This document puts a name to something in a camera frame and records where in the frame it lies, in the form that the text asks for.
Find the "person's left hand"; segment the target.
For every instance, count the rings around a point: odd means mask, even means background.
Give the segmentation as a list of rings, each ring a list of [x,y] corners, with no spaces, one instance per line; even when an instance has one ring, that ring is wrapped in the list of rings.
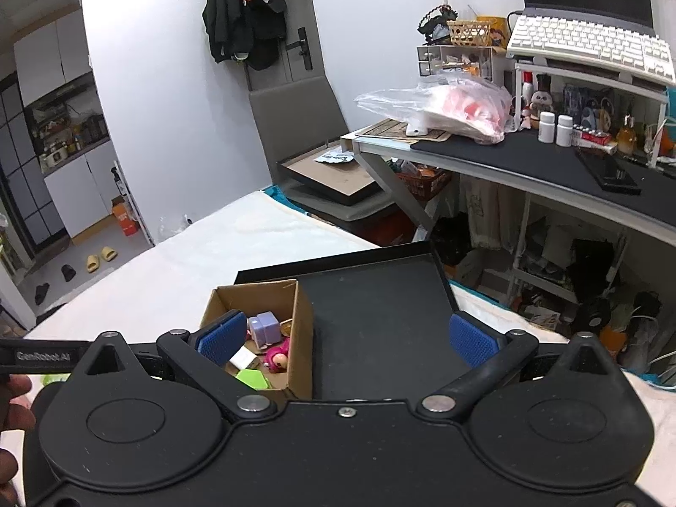
[[[28,376],[14,374],[1,379],[1,430],[30,431],[35,425],[35,416],[30,407],[19,399],[29,394],[32,381]],[[8,505],[15,505],[17,493],[13,478],[18,472],[18,463],[14,454],[1,450],[1,498]]]

